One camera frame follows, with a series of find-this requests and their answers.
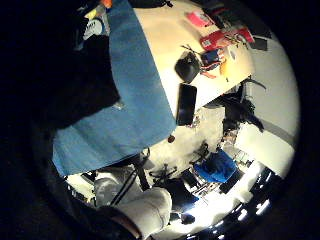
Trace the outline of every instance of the white floor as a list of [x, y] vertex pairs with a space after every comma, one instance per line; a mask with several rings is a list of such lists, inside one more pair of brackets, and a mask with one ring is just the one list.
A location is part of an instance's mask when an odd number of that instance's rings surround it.
[[194, 151], [200, 148], [203, 141], [208, 143], [209, 150], [214, 151], [223, 135], [224, 114], [224, 108], [200, 108], [196, 113], [200, 120], [197, 126], [177, 127], [172, 133], [175, 137], [173, 143], [165, 139], [150, 147], [150, 161], [154, 165], [150, 170], [161, 170], [165, 163], [169, 168], [177, 166], [177, 172], [173, 175], [175, 177], [190, 166], [189, 161], [199, 158]]

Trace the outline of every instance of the orange object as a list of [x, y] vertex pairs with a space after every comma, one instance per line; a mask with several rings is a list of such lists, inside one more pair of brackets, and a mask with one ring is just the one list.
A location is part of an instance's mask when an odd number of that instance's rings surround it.
[[103, 6], [105, 6], [107, 9], [112, 7], [112, 0], [101, 0], [101, 3]]

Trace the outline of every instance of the blue object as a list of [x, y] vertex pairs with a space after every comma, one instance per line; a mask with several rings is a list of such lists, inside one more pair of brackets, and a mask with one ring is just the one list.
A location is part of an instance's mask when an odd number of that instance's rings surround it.
[[108, 13], [110, 58], [122, 110], [106, 108], [57, 132], [53, 162], [60, 175], [120, 162], [167, 138], [176, 128], [140, 23], [127, 0]]
[[218, 149], [217, 153], [211, 153], [201, 165], [195, 164], [194, 169], [207, 182], [225, 183], [234, 174], [237, 166], [222, 149]]

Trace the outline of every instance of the floor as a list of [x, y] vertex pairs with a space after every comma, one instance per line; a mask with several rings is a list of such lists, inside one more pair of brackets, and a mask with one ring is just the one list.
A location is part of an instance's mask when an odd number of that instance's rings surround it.
[[[175, 140], [169, 143], [167, 139], [150, 147], [150, 161], [146, 163], [145, 171], [150, 185], [153, 178], [149, 176], [150, 171], [161, 170], [164, 164], [169, 168], [177, 167], [177, 172], [173, 177], [179, 175], [183, 170], [189, 168], [190, 161], [196, 160], [199, 155], [195, 153], [200, 148], [203, 141], [208, 143], [209, 150], [215, 151], [223, 136], [222, 120], [224, 119], [224, 108], [206, 109], [200, 108], [196, 114], [194, 124], [191, 126], [177, 127], [172, 133]], [[223, 144], [223, 149], [229, 156], [241, 163], [243, 159], [250, 156], [233, 148], [232, 142]], [[239, 195], [246, 194], [258, 178], [264, 166], [258, 161], [253, 161], [250, 168], [240, 166], [245, 175], [227, 193], [212, 191], [200, 199], [194, 209], [189, 212], [195, 216], [196, 221], [190, 225], [182, 225], [180, 222], [173, 222], [160, 233], [154, 234], [156, 240], [172, 240], [182, 235], [198, 232], [210, 225], [217, 224], [226, 214], [231, 212], [241, 203]], [[88, 184], [81, 176], [69, 176], [68, 183], [78, 192], [86, 196], [88, 201], [94, 196], [93, 186]]]

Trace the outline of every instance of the light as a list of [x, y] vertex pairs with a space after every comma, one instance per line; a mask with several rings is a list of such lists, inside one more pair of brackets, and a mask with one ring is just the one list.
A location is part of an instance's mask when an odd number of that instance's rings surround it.
[[245, 219], [245, 217], [247, 216], [247, 214], [248, 214], [248, 211], [245, 210], [245, 209], [242, 209], [242, 210], [241, 210], [241, 214], [240, 214], [239, 217], [238, 217], [238, 221], [242, 221], [243, 219]]
[[258, 204], [257, 205], [258, 211], [256, 212], [256, 214], [261, 215], [269, 205], [270, 205], [269, 199], [267, 199], [262, 205]]
[[219, 226], [221, 226], [223, 224], [223, 220], [221, 220], [220, 222], [218, 222], [216, 225], [215, 225], [215, 227], [219, 227]]
[[268, 175], [268, 177], [267, 177], [267, 179], [266, 179], [266, 182], [268, 182], [268, 181], [269, 181], [269, 179], [270, 179], [271, 175], [272, 175], [272, 173], [269, 173], [269, 175]]

